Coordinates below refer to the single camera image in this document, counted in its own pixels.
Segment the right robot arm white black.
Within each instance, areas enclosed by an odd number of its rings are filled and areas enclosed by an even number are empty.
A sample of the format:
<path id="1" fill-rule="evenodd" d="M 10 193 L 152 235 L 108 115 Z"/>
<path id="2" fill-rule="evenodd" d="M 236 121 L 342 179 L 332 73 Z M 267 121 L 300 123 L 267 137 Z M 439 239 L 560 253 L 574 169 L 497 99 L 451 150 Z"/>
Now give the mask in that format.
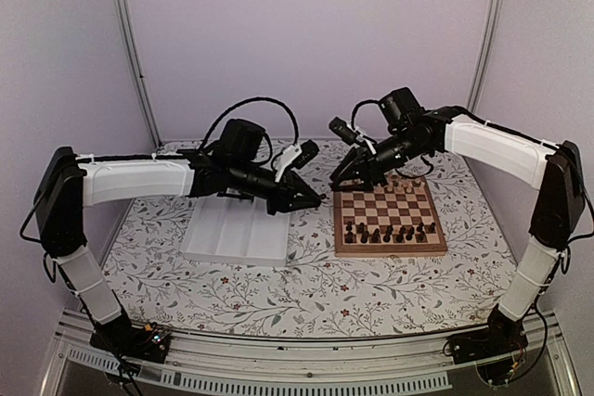
<path id="1" fill-rule="evenodd" d="M 350 146 L 330 176 L 334 190 L 352 180 L 364 190 L 386 185 L 388 172 L 437 153 L 491 167 L 530 189 L 526 246 L 509 288 L 492 312 L 501 319 L 486 328 L 479 341 L 486 354 L 501 354 L 516 338 L 513 324 L 534 308 L 551 285 L 563 253 L 579 240 L 575 229 L 583 213 L 593 211 L 578 146 L 569 140 L 555 143 L 529 136 L 462 106 L 426 109 L 407 87 L 372 103 L 388 127 L 381 141 L 370 141 L 351 121 L 335 117 L 329 123 Z"/>

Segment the wooden chess board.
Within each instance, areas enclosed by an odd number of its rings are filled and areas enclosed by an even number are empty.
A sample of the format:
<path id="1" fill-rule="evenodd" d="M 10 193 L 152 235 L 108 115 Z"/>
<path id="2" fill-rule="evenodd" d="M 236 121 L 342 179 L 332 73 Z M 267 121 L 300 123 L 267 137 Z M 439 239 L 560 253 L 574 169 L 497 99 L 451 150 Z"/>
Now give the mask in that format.
<path id="1" fill-rule="evenodd" d="M 421 176 L 406 179 L 398 174 L 389 177 L 384 186 L 376 186 L 372 192 L 335 192 L 333 194 L 333 217 L 335 234 L 335 255 L 344 258 L 383 258 L 383 257 L 438 257 L 447 253 L 446 237 L 438 217 L 433 196 L 426 181 Z M 424 223 L 426 241 L 418 243 L 417 226 Z M 344 235 L 346 225 L 353 225 L 354 242 L 346 244 Z M 360 242 L 361 234 L 356 226 L 365 224 L 369 231 L 366 244 Z M 436 223 L 436 233 L 428 232 L 431 223 Z M 384 243 L 382 238 L 386 227 L 394 227 L 391 243 Z M 407 230 L 415 227 L 411 241 L 395 243 L 394 236 L 399 228 Z M 373 244 L 370 235 L 379 228 L 381 242 Z"/>

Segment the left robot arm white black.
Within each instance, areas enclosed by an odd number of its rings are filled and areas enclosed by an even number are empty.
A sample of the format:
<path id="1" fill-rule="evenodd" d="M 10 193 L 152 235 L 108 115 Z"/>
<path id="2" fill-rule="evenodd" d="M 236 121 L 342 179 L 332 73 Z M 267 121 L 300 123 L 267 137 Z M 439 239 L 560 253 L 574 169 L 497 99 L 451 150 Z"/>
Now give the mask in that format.
<path id="1" fill-rule="evenodd" d="M 297 173 L 316 157 L 318 145 L 293 143 L 267 169 L 255 159 L 264 136 L 260 125 L 232 119 L 217 141 L 168 155 L 94 157 L 71 147 L 54 152 L 25 220 L 36 222 L 35 242 L 116 352 L 131 352 L 138 335 L 87 247 L 85 209 L 153 196 L 259 198 L 271 216 L 319 207 L 321 195 Z"/>

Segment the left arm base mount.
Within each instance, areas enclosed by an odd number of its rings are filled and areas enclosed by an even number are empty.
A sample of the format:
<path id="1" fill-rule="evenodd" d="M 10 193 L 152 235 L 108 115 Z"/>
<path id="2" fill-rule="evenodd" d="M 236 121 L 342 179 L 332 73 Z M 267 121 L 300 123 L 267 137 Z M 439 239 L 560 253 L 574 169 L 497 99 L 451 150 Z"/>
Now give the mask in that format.
<path id="1" fill-rule="evenodd" d="M 90 345 L 119 357 L 164 364 L 171 345 L 171 334 L 168 327 L 154 322 L 134 326 L 129 320 L 118 318 L 104 325 L 98 324 Z"/>

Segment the dark chess rook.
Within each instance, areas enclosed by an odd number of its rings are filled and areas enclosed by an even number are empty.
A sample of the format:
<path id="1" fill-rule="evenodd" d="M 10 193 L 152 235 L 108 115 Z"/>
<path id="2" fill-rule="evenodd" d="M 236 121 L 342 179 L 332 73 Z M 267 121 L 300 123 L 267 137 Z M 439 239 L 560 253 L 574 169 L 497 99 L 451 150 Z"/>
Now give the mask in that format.
<path id="1" fill-rule="evenodd" d="M 394 236 L 394 242 L 395 243 L 403 243 L 406 231 L 407 231 L 407 229 L 404 226 L 401 226 L 399 228 L 397 234 Z"/>

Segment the white plastic tray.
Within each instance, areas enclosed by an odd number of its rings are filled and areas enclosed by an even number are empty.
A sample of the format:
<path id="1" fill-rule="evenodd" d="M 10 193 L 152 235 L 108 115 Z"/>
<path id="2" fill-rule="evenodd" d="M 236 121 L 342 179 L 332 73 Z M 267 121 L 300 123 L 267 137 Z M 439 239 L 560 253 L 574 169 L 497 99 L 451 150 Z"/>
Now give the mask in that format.
<path id="1" fill-rule="evenodd" d="M 180 252 L 198 262 L 280 267 L 286 264 L 290 216 L 270 215 L 261 198 L 196 201 Z"/>

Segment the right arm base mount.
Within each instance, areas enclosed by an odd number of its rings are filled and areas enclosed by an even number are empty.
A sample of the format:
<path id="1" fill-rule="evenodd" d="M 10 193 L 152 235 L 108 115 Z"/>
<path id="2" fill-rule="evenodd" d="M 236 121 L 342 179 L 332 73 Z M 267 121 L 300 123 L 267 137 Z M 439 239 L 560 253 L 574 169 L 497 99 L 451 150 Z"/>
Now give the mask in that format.
<path id="1" fill-rule="evenodd" d="M 510 383 L 523 362 L 528 340 L 521 330 L 509 339 L 491 334 L 488 328 L 448 337 L 442 354 L 454 364 L 475 363 L 478 377 L 491 387 Z"/>

